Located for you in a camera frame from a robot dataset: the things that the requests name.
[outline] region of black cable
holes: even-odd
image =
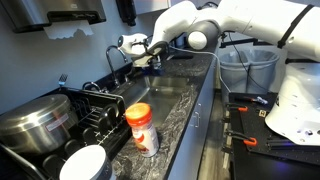
[[[233,42],[233,40],[232,40],[232,38],[231,38],[230,32],[229,32],[229,39],[230,39],[231,42]],[[249,78],[250,78],[257,86],[259,86],[261,89],[264,89],[264,90],[266,90],[266,91],[269,93],[270,91],[269,91],[268,89],[260,86],[260,84],[258,84],[258,83],[250,76],[248,69],[246,69],[246,67],[244,66],[244,63],[242,62],[242,59],[241,59],[241,56],[240,56],[240,53],[239,53],[238,49],[236,48],[236,46],[235,46],[234,44],[232,44],[232,45],[233,45],[234,49],[236,50],[236,52],[238,53],[239,60],[240,60],[240,62],[241,62],[241,64],[242,64],[244,70],[247,72],[247,77],[249,77]]]
[[[153,36],[153,35],[150,35],[150,36],[148,36],[147,38],[143,39],[143,42],[132,43],[132,46],[135,46],[135,45],[143,45],[144,50],[145,50],[145,53],[148,54],[149,56],[152,56],[152,57],[154,58],[154,57],[156,57],[156,56],[148,51],[148,46],[149,46],[148,39],[151,38],[152,36]]]
[[[208,2],[206,2],[203,6],[200,6],[200,7],[198,7],[197,9],[198,9],[198,10],[201,10],[201,9],[203,9],[203,8],[206,7],[206,6],[208,6],[208,7],[213,7],[213,6],[218,7],[219,5],[218,5],[217,3],[215,3],[215,2],[208,1]]]

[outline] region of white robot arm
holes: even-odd
[[[146,66],[165,49],[164,44],[183,32],[188,33],[192,48],[202,50],[215,46],[224,31],[235,31],[287,49],[300,60],[319,62],[319,17],[318,7],[284,0],[222,0],[218,8],[203,10],[183,1],[160,15],[149,46],[140,43],[135,49],[130,41],[123,40],[119,47],[132,55],[134,65]],[[319,89],[320,63],[288,64],[266,124],[296,144],[320,146]]]
[[[218,39],[222,32],[235,31],[270,44],[280,43],[281,48],[319,61],[320,26],[315,24],[320,17],[320,9],[314,7],[302,15],[306,8],[307,5],[284,0],[222,0],[217,9],[197,10],[190,1],[183,1],[169,8],[157,19],[152,42],[148,48],[152,48],[158,42],[169,43],[181,33],[187,32],[189,45],[196,50],[201,50],[210,45],[213,39]],[[296,25],[292,25],[299,16],[301,20]],[[198,30],[197,26],[204,23],[207,25]],[[283,39],[288,29],[293,26],[295,27],[289,33],[289,37]],[[126,45],[119,44],[124,52],[133,56],[143,54],[128,46],[123,49],[122,46]]]

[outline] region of orange lid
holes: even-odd
[[[136,103],[126,110],[126,119],[130,126],[142,126],[150,122],[151,108],[146,103]]]

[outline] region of sink basin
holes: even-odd
[[[123,97],[126,106],[145,102],[151,106],[152,122],[160,126],[169,115],[181,94],[188,87],[188,78],[143,76],[112,92]]]

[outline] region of soap dispenser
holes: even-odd
[[[133,0],[116,0],[119,15],[128,26],[135,26],[136,9]]]

